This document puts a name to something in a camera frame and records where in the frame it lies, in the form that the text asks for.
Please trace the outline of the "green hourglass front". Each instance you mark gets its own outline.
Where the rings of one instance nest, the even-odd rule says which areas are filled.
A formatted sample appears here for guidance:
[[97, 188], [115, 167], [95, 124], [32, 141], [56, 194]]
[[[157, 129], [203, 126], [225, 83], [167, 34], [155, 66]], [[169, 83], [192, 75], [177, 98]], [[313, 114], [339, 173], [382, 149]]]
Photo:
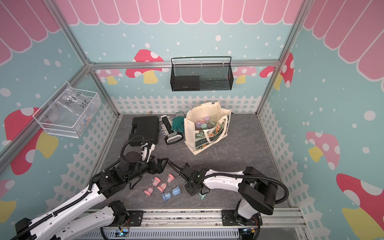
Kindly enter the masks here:
[[204, 200], [206, 198], [206, 196], [207, 196], [207, 194], [205, 194], [205, 195], [199, 194], [199, 197], [201, 200]]

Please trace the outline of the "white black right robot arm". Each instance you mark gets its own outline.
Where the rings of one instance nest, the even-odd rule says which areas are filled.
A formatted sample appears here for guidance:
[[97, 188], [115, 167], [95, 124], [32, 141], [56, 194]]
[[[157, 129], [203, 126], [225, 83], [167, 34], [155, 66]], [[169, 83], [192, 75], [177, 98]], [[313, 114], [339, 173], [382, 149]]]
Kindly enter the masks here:
[[261, 214], [271, 216], [275, 205], [283, 203], [289, 197], [288, 187], [279, 180], [269, 178], [253, 167], [239, 172], [220, 172], [212, 169], [192, 169], [188, 164], [183, 167], [173, 162], [169, 166], [186, 181], [187, 192], [203, 198], [211, 190], [227, 190], [239, 193], [242, 199], [229, 217], [231, 224], [261, 225]]

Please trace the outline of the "cream floral canvas tote bag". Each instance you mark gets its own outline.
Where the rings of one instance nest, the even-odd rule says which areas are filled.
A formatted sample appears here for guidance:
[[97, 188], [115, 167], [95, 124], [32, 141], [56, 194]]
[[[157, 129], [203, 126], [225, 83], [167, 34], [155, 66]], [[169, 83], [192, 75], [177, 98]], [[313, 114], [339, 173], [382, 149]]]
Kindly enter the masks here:
[[204, 103], [191, 109], [184, 118], [185, 144], [197, 155], [228, 135], [231, 110], [219, 102]]

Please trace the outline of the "purple hourglass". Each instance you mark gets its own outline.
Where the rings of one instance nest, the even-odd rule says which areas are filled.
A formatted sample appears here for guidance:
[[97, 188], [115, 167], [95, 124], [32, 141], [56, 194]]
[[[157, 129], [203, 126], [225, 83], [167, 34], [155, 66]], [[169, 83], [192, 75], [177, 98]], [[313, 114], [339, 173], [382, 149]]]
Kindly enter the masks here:
[[209, 123], [211, 117], [210, 117], [210, 116], [206, 116], [206, 117], [203, 117], [203, 119], [204, 119], [204, 122], [205, 122], [205, 123]]

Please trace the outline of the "green hourglass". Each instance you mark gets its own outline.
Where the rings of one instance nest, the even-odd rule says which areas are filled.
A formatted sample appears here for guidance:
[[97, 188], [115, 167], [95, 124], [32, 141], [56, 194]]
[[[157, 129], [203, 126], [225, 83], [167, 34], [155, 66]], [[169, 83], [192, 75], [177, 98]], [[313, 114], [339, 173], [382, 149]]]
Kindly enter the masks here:
[[211, 129], [212, 126], [210, 124], [203, 123], [203, 124], [201, 124], [200, 128], [202, 130], [208, 130], [208, 129]]
[[205, 195], [199, 194], [199, 197], [201, 200], [204, 200], [206, 198], [206, 196], [207, 196], [207, 194], [205, 194]]

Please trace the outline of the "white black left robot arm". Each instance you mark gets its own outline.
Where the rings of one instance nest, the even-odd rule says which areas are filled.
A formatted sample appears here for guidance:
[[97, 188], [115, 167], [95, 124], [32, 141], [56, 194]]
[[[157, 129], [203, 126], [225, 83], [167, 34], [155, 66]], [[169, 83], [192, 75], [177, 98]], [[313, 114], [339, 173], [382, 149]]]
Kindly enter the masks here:
[[60, 239], [60, 229], [66, 229], [79, 215], [114, 194], [135, 187], [132, 181], [139, 183], [145, 174], [161, 174], [168, 159], [155, 159], [151, 155], [155, 144], [147, 142], [143, 136], [129, 139], [120, 151], [119, 158], [101, 172], [90, 178], [89, 184], [74, 197], [59, 207], [36, 217], [24, 218], [15, 225], [15, 240], [51, 240]]

